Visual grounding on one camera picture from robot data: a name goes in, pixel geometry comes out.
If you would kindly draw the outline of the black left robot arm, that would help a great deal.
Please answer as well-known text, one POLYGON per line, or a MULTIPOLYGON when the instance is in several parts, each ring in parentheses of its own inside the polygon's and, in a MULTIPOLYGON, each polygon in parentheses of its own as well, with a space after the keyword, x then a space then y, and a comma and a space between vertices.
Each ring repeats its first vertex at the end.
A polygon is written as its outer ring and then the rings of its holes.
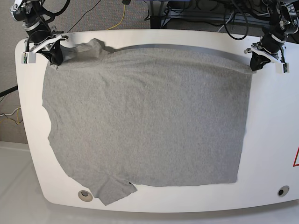
POLYGON ((251 53, 250 68, 261 70, 268 63, 277 63, 282 72, 289 70, 285 61, 284 47, 290 34, 299 29, 299 18, 292 0, 264 0, 269 13, 269 27, 265 28, 260 41, 253 43, 245 53, 251 53))

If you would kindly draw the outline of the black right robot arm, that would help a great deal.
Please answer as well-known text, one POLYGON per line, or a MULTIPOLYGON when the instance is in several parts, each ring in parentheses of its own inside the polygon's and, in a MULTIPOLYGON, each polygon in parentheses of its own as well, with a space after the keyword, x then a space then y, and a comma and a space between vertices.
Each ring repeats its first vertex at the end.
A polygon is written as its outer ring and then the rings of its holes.
POLYGON ((21 55, 21 63, 36 62, 36 54, 41 54, 51 64, 61 65, 63 53, 60 42, 67 40, 63 31, 57 31, 56 27, 50 27, 49 23, 60 16, 68 7, 70 1, 66 1, 63 8, 56 12, 50 12, 43 7, 43 0, 16 0, 10 7, 10 14, 15 21, 22 22, 28 38, 25 40, 25 51, 21 55))

